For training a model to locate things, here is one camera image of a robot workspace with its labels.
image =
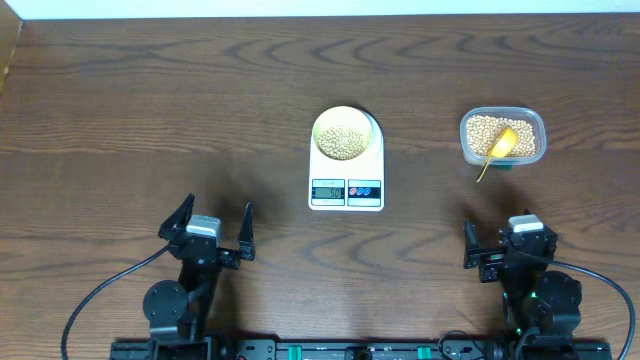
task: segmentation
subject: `digital kitchen scale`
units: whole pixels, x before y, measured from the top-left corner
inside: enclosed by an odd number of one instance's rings
[[[336,126],[355,129],[366,146],[351,160],[335,160],[318,147],[323,133]],[[380,211],[384,207],[384,141],[373,117],[339,106],[322,113],[311,134],[309,207],[313,210]]]

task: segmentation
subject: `black cable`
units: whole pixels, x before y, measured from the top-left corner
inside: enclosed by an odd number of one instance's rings
[[[160,257],[160,255],[164,254],[167,250],[169,250],[169,245],[163,247],[162,249],[160,249],[160,251],[158,251],[157,253],[151,255],[148,259],[137,263],[136,265],[133,265],[132,267],[128,268],[127,270],[116,274],[114,276],[112,276],[111,278],[109,278],[108,280],[106,280],[105,282],[103,282],[102,284],[98,285],[97,288],[93,289],[92,292],[89,293],[89,295],[87,295],[87,297],[84,298],[84,300],[82,300],[82,302],[80,303],[80,305],[78,305],[78,307],[76,307],[76,309],[73,311],[73,314],[71,314],[71,317],[69,318],[69,321],[67,321],[67,326],[64,327],[64,331],[62,332],[62,340],[60,341],[60,351],[62,352],[62,359],[63,360],[69,360],[69,355],[67,354],[67,339],[69,338],[69,332],[71,332],[71,327],[73,326],[73,322],[76,320],[76,317],[78,317],[78,314],[80,314],[80,311],[82,311],[82,309],[87,305],[87,303],[93,299],[94,296],[96,296],[100,291],[102,291],[102,289],[106,288],[107,286],[113,284],[116,280],[131,274],[132,272],[140,269],[141,267],[149,264],[150,262],[152,262],[153,260],[157,259]]]
[[[624,299],[624,301],[627,303],[627,307],[629,308],[629,331],[627,332],[627,340],[624,342],[624,346],[622,347],[622,351],[620,352],[620,355],[618,356],[618,360],[623,360],[626,356],[627,353],[629,353],[629,349],[631,348],[631,343],[633,342],[633,334],[636,331],[636,311],[633,307],[633,302],[631,301],[631,297],[629,297],[629,294],[627,294],[626,291],[624,291],[624,289],[616,284],[613,280],[609,279],[608,277],[604,276],[604,275],[600,275],[595,271],[591,271],[589,269],[585,269],[579,266],[575,266],[575,265],[571,265],[571,264],[567,264],[567,263],[563,263],[560,261],[554,261],[554,260],[548,260],[545,258],[541,258],[538,256],[533,256],[533,255],[529,255],[529,254],[525,254],[521,251],[518,251],[514,248],[514,250],[516,251],[516,254],[519,256],[522,256],[524,258],[533,260],[533,261],[537,261],[537,262],[541,262],[541,263],[545,263],[545,264],[549,264],[549,265],[555,265],[555,266],[560,266],[566,269],[570,269],[573,271],[578,271],[590,276],[593,276],[594,278],[601,280],[607,284],[609,284],[611,287],[613,287],[614,289],[616,289],[620,295],[622,295],[622,298]]]
[[[442,351],[442,341],[444,341],[444,339],[446,337],[448,337],[449,335],[453,334],[453,333],[460,333],[463,334],[464,336],[466,336],[469,341],[471,341],[471,343],[473,344],[473,346],[476,347],[476,349],[478,349],[478,351],[480,351],[480,353],[482,354],[482,356],[477,357],[475,359],[472,360],[481,360],[484,359],[484,349],[481,349],[480,346],[478,345],[478,343],[475,342],[475,340],[473,340],[473,338],[471,337],[471,335],[467,334],[466,332],[462,331],[462,330],[449,330],[447,331],[444,335],[442,335],[442,337],[440,338],[440,340],[438,340],[438,345],[436,345],[436,349],[438,350],[438,352],[440,353],[440,355],[442,355],[443,358],[447,359],[447,360],[453,360],[450,357],[448,357],[447,355],[444,354],[444,351]]]
[[[522,334],[520,340],[518,340],[518,344],[516,345],[516,360],[520,360],[520,356],[522,356],[522,346],[524,345],[524,342],[527,341],[527,338],[531,335],[540,335],[540,329],[538,329],[537,326],[534,326],[527,329],[527,331]]]

